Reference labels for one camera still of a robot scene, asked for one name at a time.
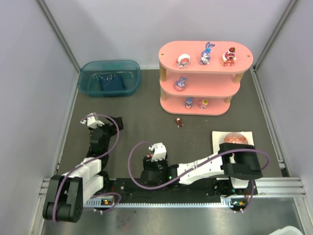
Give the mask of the small brown toy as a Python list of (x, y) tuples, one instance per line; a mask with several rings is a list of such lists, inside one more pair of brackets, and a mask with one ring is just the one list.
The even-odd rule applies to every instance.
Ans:
[(180, 127), (182, 127), (183, 126), (183, 123), (182, 123), (182, 120), (181, 120), (181, 118), (176, 118), (176, 123), (177, 123), (177, 127), (178, 128), (180, 128)]

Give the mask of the purple figure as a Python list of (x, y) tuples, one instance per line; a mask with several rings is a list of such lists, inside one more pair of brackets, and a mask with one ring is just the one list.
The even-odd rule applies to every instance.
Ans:
[(179, 92), (184, 91), (187, 81), (188, 79), (186, 77), (181, 76), (179, 80), (175, 82), (174, 88)]

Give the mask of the pink haired girl toy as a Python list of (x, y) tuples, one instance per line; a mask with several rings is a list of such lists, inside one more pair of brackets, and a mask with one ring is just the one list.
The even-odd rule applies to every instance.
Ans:
[(188, 54), (182, 54), (176, 59), (177, 67), (180, 69), (185, 69), (188, 67), (188, 64), (191, 60), (191, 57)]

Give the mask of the purple bunny toy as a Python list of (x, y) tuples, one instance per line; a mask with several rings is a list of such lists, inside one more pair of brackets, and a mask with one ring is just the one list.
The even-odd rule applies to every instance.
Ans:
[(211, 50), (215, 44), (207, 42), (205, 45), (205, 50), (201, 52), (200, 65), (209, 65), (211, 60)]

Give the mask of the strawberry bear cake toy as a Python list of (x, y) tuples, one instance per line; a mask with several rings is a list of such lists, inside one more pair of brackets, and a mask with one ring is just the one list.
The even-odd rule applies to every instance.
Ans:
[(234, 66), (236, 62), (236, 48), (231, 47), (228, 51), (222, 55), (222, 65), (227, 66)]

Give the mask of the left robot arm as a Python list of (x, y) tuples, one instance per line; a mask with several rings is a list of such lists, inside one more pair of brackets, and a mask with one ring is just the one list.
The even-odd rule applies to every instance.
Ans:
[(108, 174), (104, 171), (113, 136), (119, 137), (124, 128), (122, 117), (104, 116), (106, 123), (99, 120), (99, 115), (90, 113), (81, 119), (89, 133), (89, 149), (85, 158), (74, 169), (62, 175), (50, 178), (45, 203), (43, 219), (53, 222), (76, 223), (81, 217), (84, 204), (97, 192), (105, 188)]

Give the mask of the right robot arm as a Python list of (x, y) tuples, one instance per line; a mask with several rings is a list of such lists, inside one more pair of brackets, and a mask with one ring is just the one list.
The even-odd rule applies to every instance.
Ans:
[(139, 186), (156, 190), (166, 186), (187, 186), (196, 181), (224, 175), (229, 180), (252, 181), (263, 177), (257, 157), (260, 151), (253, 145), (222, 143), (219, 151), (209, 157), (186, 164), (169, 166), (167, 157), (154, 161), (152, 156), (143, 158), (143, 171)]

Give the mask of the blue bear toy on shelf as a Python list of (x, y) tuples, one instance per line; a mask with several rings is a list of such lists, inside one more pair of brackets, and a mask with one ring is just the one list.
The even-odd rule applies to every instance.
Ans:
[(185, 108), (186, 109), (191, 109), (193, 106), (193, 97), (187, 97), (185, 101)]

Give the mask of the pink yellow toy on shelf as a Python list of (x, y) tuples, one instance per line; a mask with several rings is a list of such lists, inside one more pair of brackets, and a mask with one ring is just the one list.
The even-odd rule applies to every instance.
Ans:
[(200, 109), (206, 109), (207, 105), (208, 105), (208, 100), (207, 99), (202, 99), (199, 102), (199, 108)]

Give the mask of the pink three-tier shelf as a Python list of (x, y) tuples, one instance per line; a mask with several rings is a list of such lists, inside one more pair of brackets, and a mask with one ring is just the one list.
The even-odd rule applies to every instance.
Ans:
[[(219, 116), (227, 112), (232, 97), (239, 91), (244, 73), (253, 63), (252, 52), (237, 42), (212, 41), (209, 65), (200, 65), (201, 52), (206, 41), (173, 41), (165, 44), (158, 53), (160, 68), (160, 104), (171, 114)], [(236, 48), (234, 66), (223, 66), (222, 55), (229, 48)], [(176, 59), (188, 54), (188, 67), (177, 67)], [(177, 91), (174, 84), (183, 76), (188, 79), (184, 91)], [(193, 97), (191, 109), (185, 108), (187, 97)], [(199, 108), (202, 99), (208, 100), (206, 109)]]

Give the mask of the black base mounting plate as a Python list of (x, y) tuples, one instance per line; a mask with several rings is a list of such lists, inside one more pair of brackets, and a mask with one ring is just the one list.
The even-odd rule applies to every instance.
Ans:
[(234, 189), (229, 179), (207, 178), (191, 185), (173, 184), (161, 189), (146, 190), (139, 188), (131, 179), (120, 178), (105, 180), (105, 186), (96, 194), (117, 192), (122, 203), (200, 203), (217, 202), (221, 197), (239, 196), (247, 199), (252, 193), (257, 195), (256, 186), (248, 183), (247, 189)]

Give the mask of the teal plastic bin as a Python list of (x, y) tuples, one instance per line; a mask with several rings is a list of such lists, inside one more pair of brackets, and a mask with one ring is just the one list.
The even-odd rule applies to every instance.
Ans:
[(141, 78), (133, 60), (94, 61), (81, 68), (77, 87), (90, 97), (125, 97), (136, 92)]

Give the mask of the white square plate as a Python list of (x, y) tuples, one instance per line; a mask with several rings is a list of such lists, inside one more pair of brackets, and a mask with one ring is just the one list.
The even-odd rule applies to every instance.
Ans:
[[(213, 147), (213, 153), (219, 151), (220, 147), (219, 145), (224, 143), (224, 138), (227, 134), (231, 132), (220, 132), (220, 131), (213, 131), (212, 132), (212, 147)], [(254, 139), (252, 132), (238, 132), (243, 134), (247, 140), (248, 145), (254, 145)]]

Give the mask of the red patterned bowl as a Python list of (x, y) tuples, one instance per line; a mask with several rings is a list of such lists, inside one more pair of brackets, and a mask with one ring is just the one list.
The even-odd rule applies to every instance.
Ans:
[(231, 132), (225, 136), (224, 143), (248, 144), (248, 140), (241, 133)]

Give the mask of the white container corner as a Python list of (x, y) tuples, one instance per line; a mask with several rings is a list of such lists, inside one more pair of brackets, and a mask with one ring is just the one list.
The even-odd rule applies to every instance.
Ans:
[(303, 233), (294, 226), (285, 226), (281, 229), (277, 229), (269, 235), (303, 235)]

